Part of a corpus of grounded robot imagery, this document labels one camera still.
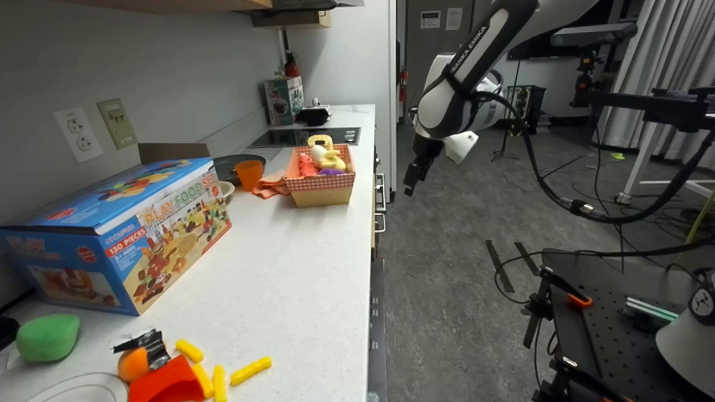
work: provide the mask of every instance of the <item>stovetop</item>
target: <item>stovetop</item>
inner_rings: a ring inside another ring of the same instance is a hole
[[[299,147],[308,146],[308,137],[327,133],[333,142],[355,146],[360,128],[299,128],[299,129],[267,129],[250,147]]]

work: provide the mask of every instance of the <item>yellow toy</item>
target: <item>yellow toy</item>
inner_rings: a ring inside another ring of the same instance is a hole
[[[226,368],[220,364],[215,367],[215,402],[228,402]]]
[[[340,159],[340,151],[333,147],[333,138],[327,133],[313,133],[308,138],[309,153],[318,167],[327,170],[346,170],[347,165]]]
[[[258,372],[267,370],[270,367],[272,367],[270,357],[258,357],[257,361],[235,370],[229,376],[229,386],[239,386],[245,380],[250,380],[253,376],[258,376]]]
[[[178,356],[188,357],[191,364],[202,361],[202,350],[188,340],[178,340],[174,349]]]
[[[212,398],[215,396],[215,383],[208,380],[208,372],[202,370],[202,367],[200,364],[191,364],[191,370],[194,370],[194,376],[197,376],[197,380],[198,380],[198,383],[202,389],[202,398],[204,400]]]

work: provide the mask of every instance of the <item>box lid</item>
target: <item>box lid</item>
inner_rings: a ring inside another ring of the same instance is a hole
[[[93,230],[156,197],[188,174],[208,170],[209,165],[209,159],[177,159],[135,165],[93,186],[92,189],[77,193],[76,197],[69,197],[25,220],[12,223],[12,228],[28,226]]]

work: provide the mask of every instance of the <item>upper cabinet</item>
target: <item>upper cabinet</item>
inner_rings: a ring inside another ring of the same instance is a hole
[[[333,7],[361,7],[363,0],[272,0],[272,8],[322,11]]]
[[[142,14],[209,14],[209,11],[318,11],[356,7],[363,0],[69,0],[93,7],[129,8]]]

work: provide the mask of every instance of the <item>electrical outlet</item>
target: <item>electrical outlet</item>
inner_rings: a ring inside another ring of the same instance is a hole
[[[96,102],[96,108],[105,119],[107,131],[111,133],[116,150],[135,142],[133,129],[129,126],[124,108],[120,105],[120,98],[101,100]]]
[[[102,153],[102,147],[96,141],[83,108],[53,112],[53,119],[57,120],[60,131],[65,133],[65,141],[77,163]]]

